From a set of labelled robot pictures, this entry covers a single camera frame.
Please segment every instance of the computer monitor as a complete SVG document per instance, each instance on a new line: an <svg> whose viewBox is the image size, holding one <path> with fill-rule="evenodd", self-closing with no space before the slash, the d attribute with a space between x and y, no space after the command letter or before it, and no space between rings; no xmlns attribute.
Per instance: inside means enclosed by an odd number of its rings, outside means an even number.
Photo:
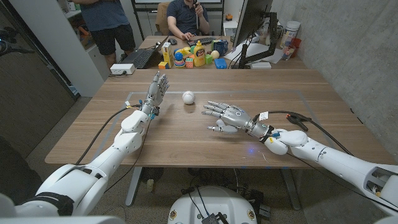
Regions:
<svg viewBox="0 0 398 224"><path fill-rule="evenodd" d="M238 28L236 29L233 47L237 47L249 36L253 35L261 28L266 18L269 19L271 32L271 45L265 52L246 57L247 44L243 44L238 68L245 68L245 64L271 56L275 52L277 42L277 18L276 12L270 12L272 0L244 0L242 5L241 17L239 18Z"/></svg>

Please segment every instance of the cup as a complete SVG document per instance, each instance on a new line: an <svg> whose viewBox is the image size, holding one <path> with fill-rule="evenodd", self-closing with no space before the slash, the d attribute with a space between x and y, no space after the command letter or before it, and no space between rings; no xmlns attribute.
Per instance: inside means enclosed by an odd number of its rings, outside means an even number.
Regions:
<svg viewBox="0 0 398 224"><path fill-rule="evenodd" d="M296 49L296 47L294 47L293 45L289 45L289 46L285 46L283 48L283 55L282 55L282 59L284 60L288 60L292 54L294 53L294 50Z"/></svg>
<svg viewBox="0 0 398 224"><path fill-rule="evenodd" d="M296 49L294 50L294 52L293 52L291 58L296 57L297 51L299 51L299 48L300 48L300 44L301 44L301 39L299 39L299 38L294 38L294 39L292 39L291 45L293 45L294 47L296 47Z"/></svg>
<svg viewBox="0 0 398 224"><path fill-rule="evenodd" d="M214 43L213 50L218 51L220 53L220 57L224 56L224 54L228 51L228 41L218 41Z"/></svg>

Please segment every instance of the keyboard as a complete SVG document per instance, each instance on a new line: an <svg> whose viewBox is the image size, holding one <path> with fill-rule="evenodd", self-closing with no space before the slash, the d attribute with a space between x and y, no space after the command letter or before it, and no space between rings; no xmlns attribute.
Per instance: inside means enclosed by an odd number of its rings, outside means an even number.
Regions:
<svg viewBox="0 0 398 224"><path fill-rule="evenodd" d="M197 44L198 40L200 40L200 43L202 45L206 45L206 44L211 44L213 40L216 40L216 37L205 37L205 38L196 39L196 40L187 40L187 44L190 47L192 47Z"/></svg>
<svg viewBox="0 0 398 224"><path fill-rule="evenodd" d="M154 49L140 50L137 57L132 61L135 68L144 68L148 63L150 56L154 53Z"/></svg>

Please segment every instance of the desk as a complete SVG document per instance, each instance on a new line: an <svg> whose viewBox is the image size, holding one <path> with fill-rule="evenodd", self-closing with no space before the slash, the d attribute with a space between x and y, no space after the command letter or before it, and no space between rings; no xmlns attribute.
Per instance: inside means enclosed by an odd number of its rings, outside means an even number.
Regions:
<svg viewBox="0 0 398 224"><path fill-rule="evenodd" d="M109 78L45 158L50 164L74 164L103 123L126 100L131 104L146 97L157 70L136 70L132 75ZM131 205L142 167L238 167L291 168L309 166L288 155L278 156L243 132L234 135L206 129L216 118L201 114L207 101L237 105L252 117L269 110L287 110L312 117L356 157L369 162L395 164L390 154L361 124L334 89L315 70L162 70L170 88L160 105L160 115L150 124L140 158L132 175L126 205ZM194 91L194 105L182 102L184 91ZM82 163L89 163L108 148L120 130L127 110L105 127ZM271 114L263 123L287 130L299 129L284 114ZM336 147L321 131L308 125L308 135ZM123 165L132 165L133 152ZM289 170L282 169L294 209L300 209Z"/></svg>
<svg viewBox="0 0 398 224"><path fill-rule="evenodd" d="M152 47L153 45L156 44L156 42L162 42L167 36L147 36L147 38L145 38L145 40L143 41L143 43L139 46L140 49L146 49L148 47ZM228 51L226 54L230 53L232 50L232 45L233 43L230 40L230 36L215 36L216 38L220 38L220 39L224 39L224 40L228 40ZM177 37L174 36L170 36L169 38L174 38L177 40L177 45L172 45L172 50L174 51L175 49L181 49L184 47L188 47L188 44L185 40L181 40ZM208 45L204 45L205 47L205 52L209 51L211 49L211 44ZM229 59L224 58L226 61L226 64L229 65L229 63L231 62ZM153 69L158 69L158 64L160 62L160 57L156 58L154 62L152 62L149 65L149 68L153 68ZM274 64L271 63L271 67L273 69L307 69L306 66L304 65L304 63L298 58L291 58L288 61L285 60L279 60L278 63ZM216 65L214 64L214 62L211 65L203 65L201 67L194 67L194 69L215 69ZM173 65L172 69L182 69L182 68L177 68Z"/></svg>

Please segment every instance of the computer mouse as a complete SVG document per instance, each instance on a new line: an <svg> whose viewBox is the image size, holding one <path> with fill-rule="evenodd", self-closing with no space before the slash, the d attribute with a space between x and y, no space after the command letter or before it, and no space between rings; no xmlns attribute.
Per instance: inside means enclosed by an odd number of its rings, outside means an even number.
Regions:
<svg viewBox="0 0 398 224"><path fill-rule="evenodd" d="M169 39L169 42L170 42L170 44L172 44L172 45L176 45L176 44L177 44L177 40L174 39L174 38L170 38L170 39Z"/></svg>

